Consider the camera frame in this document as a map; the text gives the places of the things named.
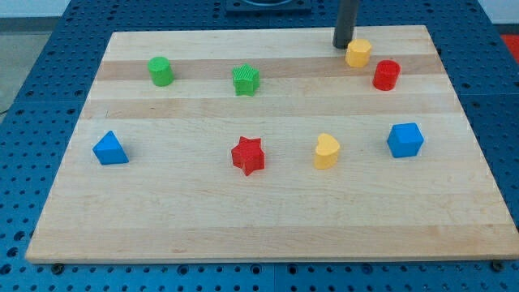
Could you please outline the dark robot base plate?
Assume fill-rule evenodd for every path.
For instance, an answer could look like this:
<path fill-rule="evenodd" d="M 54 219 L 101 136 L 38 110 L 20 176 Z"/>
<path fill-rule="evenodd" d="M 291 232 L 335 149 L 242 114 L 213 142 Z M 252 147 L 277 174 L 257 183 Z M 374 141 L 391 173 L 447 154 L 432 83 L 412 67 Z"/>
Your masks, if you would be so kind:
<path fill-rule="evenodd" d="M 243 13 L 309 12 L 312 0 L 224 0 L 227 15 Z"/>

